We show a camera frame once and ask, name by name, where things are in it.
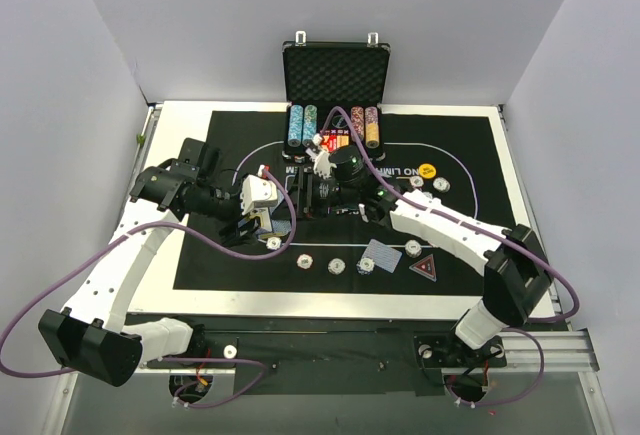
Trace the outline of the yellow big blind button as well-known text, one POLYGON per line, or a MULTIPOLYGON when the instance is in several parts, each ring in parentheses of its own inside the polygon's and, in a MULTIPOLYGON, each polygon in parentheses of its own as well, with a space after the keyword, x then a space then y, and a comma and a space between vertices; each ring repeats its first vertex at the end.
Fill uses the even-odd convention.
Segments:
POLYGON ((431 163, 423 163, 418 167, 418 174, 426 180, 434 179, 437 175, 437 168, 431 163))

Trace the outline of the blue playing card deck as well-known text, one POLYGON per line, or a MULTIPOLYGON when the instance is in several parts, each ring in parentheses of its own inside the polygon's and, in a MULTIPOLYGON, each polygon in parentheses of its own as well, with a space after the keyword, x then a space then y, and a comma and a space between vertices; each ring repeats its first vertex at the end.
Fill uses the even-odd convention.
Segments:
POLYGON ((266 241, 271 237, 285 237, 291 231, 289 220, 277 220, 271 216, 271 210, 260 208, 252 210, 238 222, 241 235, 251 239, 266 241))

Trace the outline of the blue chip stack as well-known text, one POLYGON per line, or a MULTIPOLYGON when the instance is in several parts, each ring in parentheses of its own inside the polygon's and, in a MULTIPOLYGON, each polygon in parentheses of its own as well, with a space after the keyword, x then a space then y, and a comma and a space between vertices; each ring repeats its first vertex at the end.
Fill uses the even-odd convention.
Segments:
POLYGON ((375 270, 375 262, 369 257, 362 257, 356 264, 356 270, 361 275, 370 275, 375 270))

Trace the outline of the grey chip stack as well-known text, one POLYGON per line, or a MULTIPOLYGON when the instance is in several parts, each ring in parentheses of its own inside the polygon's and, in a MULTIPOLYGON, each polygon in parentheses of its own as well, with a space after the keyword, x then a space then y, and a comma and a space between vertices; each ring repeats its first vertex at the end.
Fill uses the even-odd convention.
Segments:
POLYGON ((327 266, 328 271, 333 275, 338 275, 344 272, 346 264, 342 259, 334 258, 327 266))

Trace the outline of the red chip stack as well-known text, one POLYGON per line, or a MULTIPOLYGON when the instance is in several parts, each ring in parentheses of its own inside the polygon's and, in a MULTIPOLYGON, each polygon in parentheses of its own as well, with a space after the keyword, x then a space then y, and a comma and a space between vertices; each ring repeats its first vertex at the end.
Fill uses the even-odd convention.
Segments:
POLYGON ((309 269, 313 265, 313 258, 308 254, 301 254, 297 258, 296 264, 301 269, 309 269))

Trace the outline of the red triangular dealer marker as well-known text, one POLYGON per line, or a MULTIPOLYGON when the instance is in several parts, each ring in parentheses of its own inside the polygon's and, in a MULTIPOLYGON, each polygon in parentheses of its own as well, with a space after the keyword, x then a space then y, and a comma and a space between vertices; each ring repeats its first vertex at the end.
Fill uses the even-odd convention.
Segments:
POLYGON ((428 255, 417 262, 413 263, 409 269, 433 282, 437 280, 437 273, 435 267, 435 260, 433 255, 428 255))

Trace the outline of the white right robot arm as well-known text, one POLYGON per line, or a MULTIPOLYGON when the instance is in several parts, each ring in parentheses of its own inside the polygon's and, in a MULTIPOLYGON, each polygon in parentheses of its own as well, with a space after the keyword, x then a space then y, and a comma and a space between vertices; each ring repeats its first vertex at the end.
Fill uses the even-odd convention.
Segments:
POLYGON ((354 145, 333 153, 310 145, 306 158, 313 180, 328 186, 325 192, 313 190, 312 214, 358 212, 365 222, 425 241, 482 276, 482 297, 447 338, 453 361, 468 364, 502 330, 522 327, 548 292, 551 270, 530 227, 508 229, 465 216, 417 188, 382 176, 354 145))

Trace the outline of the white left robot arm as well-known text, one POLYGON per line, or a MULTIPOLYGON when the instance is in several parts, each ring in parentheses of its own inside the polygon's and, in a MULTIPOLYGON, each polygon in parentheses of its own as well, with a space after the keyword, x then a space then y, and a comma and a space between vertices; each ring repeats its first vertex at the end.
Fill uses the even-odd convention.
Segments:
POLYGON ((123 385, 143 363, 172 356, 200 363, 204 330, 164 317, 129 325, 131 300, 159 248, 188 214, 230 222, 241 213, 236 197, 213 186, 219 151, 187 138, 178 157, 144 169, 130 191, 117 237, 124 243, 94 264, 61 311, 46 311, 38 330, 55 360, 112 386, 123 385))

